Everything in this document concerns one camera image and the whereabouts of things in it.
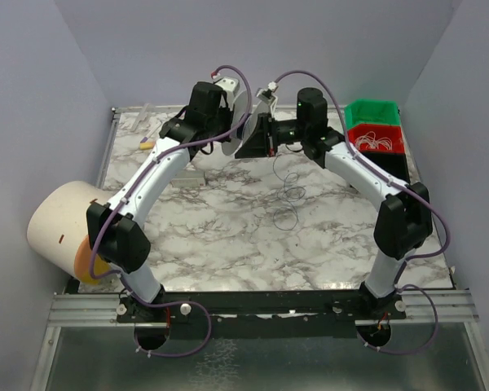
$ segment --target gray wall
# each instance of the gray wall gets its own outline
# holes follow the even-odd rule
[[[489,350],[489,0],[461,3],[403,119],[433,202],[450,222],[447,259],[471,288]]]
[[[25,239],[59,185],[93,180],[112,115],[51,0],[0,0],[0,390],[28,389],[64,274]]]
[[[459,0],[56,0],[116,106],[186,103],[234,64],[254,89],[281,72],[319,74],[341,103],[408,96]],[[287,81],[294,103],[305,77]]]

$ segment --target yellow object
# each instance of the yellow object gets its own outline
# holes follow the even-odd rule
[[[110,195],[85,182],[66,183],[38,207],[27,228],[29,245],[60,269],[84,283],[98,283],[89,275],[90,247],[86,211],[93,202],[105,204]],[[110,268],[96,258],[95,273]]]
[[[147,149],[153,149],[155,145],[156,145],[155,141],[147,141],[145,143],[139,143],[139,149],[145,151]]]

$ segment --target marble tabletop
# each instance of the marble tabletop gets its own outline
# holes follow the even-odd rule
[[[153,126],[170,119],[177,108],[149,114],[131,132],[137,112],[121,114],[104,179],[107,191],[120,190],[149,151],[139,141]],[[278,110],[278,119],[295,117]],[[329,124],[339,130],[335,112]],[[408,154],[412,182],[418,180]],[[274,213],[286,207],[276,196],[284,185],[272,169],[273,159],[234,160],[219,145],[209,156],[197,154],[187,169],[205,171],[206,187],[169,185],[145,223],[152,243],[152,272],[169,291],[253,291],[282,289],[357,288],[365,280],[377,253],[372,234],[377,214],[345,180],[284,147],[275,162],[281,178],[297,173],[306,194],[295,202],[298,222],[291,231],[274,224]],[[277,214],[281,228],[294,223],[290,212]],[[439,246],[436,232],[418,253]],[[400,283],[425,288],[451,288],[443,256],[415,260]],[[117,280],[81,292],[120,289]]]

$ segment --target marble table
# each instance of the marble table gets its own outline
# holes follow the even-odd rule
[[[134,133],[130,130],[138,113],[121,114],[108,156],[105,190],[121,189],[149,153],[139,150],[139,140],[177,111],[163,109],[149,115]],[[295,111],[281,110],[277,116],[294,118]],[[329,113],[329,120],[333,128],[341,128],[335,112]],[[407,158],[413,182],[418,175],[409,154]],[[152,243],[148,257],[152,271],[167,290],[345,289],[357,288],[366,278],[377,253],[372,237],[375,209],[342,178],[303,154],[282,148],[275,170],[282,178],[299,174],[297,185],[306,189],[295,203],[297,225],[282,231],[273,216],[286,206],[275,195],[283,182],[274,175],[272,162],[234,160],[216,146],[212,155],[199,153],[187,167],[205,171],[206,187],[165,189],[144,230]],[[292,213],[282,213],[277,223],[290,227],[293,219]],[[438,246],[435,232],[419,252],[429,253]],[[452,287],[443,256],[413,261],[400,283]],[[113,280],[96,287],[82,285],[80,291],[120,288]]]

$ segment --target large white roll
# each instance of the large white roll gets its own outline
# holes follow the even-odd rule
[[[97,283],[89,274],[90,247],[86,210],[96,201],[105,204],[109,193],[85,182],[70,182],[54,190],[38,207],[27,228],[30,246],[71,276]],[[108,270],[96,258],[95,273]]]

